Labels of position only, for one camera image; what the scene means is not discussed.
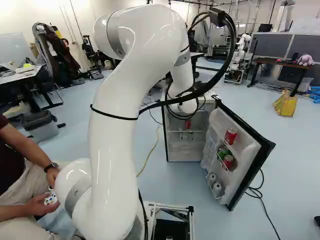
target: game controller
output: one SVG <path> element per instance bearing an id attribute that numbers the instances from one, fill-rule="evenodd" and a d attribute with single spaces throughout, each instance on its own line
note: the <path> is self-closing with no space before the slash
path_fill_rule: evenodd
<path id="1" fill-rule="evenodd" d="M 53 205 L 53 204 L 56 204 L 58 202 L 55 190 L 53 190 L 50 186 L 49 186 L 48 189 L 50 191 L 50 196 L 48 196 L 48 197 L 46 197 L 44 199 L 44 205 L 45 206 Z"/>

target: wristwatch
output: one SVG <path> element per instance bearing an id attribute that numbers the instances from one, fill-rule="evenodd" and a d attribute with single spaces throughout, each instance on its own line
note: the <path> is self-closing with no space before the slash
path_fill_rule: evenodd
<path id="1" fill-rule="evenodd" d="M 59 167 L 58 164 L 56 164 L 55 162 L 51 162 L 51 164 L 46 166 L 43 170 L 47 173 L 49 169 L 51 168 L 57 169 L 58 167 Z"/>

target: black cable tie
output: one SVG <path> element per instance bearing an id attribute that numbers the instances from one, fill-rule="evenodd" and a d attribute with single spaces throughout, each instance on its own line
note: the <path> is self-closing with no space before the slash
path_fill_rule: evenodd
<path id="1" fill-rule="evenodd" d="M 133 117 L 116 116 L 116 115 L 112 115 L 112 114 L 109 114 L 109 113 L 106 113 L 106 112 L 103 112 L 103 111 L 99 111 L 99 110 L 95 109 L 92 106 L 92 104 L 90 104 L 90 108 L 92 109 L 92 111 L 96 112 L 97 114 L 101 114 L 103 116 L 107 116 L 107 117 L 114 118 L 114 119 L 128 120 L 128 121 L 136 121 L 136 120 L 138 120 L 137 117 L 133 118 Z"/>

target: gray bin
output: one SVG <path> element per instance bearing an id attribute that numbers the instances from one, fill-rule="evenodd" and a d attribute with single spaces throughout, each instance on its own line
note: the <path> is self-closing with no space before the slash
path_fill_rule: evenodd
<path id="1" fill-rule="evenodd" d="M 25 116 L 23 128 L 28 131 L 36 143 L 53 138 L 59 133 L 57 118 L 49 110 Z"/>

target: hand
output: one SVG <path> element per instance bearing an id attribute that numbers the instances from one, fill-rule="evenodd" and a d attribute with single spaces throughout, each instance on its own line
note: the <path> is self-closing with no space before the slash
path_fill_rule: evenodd
<path id="1" fill-rule="evenodd" d="M 301 56 L 297 62 L 299 65 L 303 66 L 309 66 L 309 65 L 314 65 L 314 60 L 311 55 L 305 54 Z"/>
<path id="2" fill-rule="evenodd" d="M 58 168 L 50 168 L 46 173 L 46 180 L 52 188 L 55 187 L 55 181 L 59 172 Z"/>
<path id="3" fill-rule="evenodd" d="M 44 204 L 45 198 L 49 197 L 50 193 L 45 193 L 40 196 L 31 198 L 25 205 L 26 215 L 43 216 L 54 212 L 60 205 L 60 202 L 46 206 Z"/>

